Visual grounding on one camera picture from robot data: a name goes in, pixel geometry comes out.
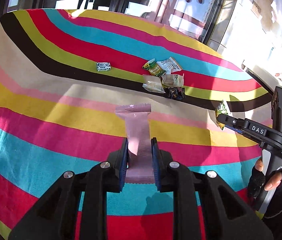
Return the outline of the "right gloved hand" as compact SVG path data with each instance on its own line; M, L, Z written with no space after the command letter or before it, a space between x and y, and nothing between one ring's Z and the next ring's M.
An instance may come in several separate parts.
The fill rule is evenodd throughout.
M252 168L252 175L248 184L248 194L256 198L264 187L265 191L275 190L274 195L269 203L269 206L264 214L265 219L279 219L282 220L282 169L265 182L265 175L263 174L264 165L262 159L259 158Z

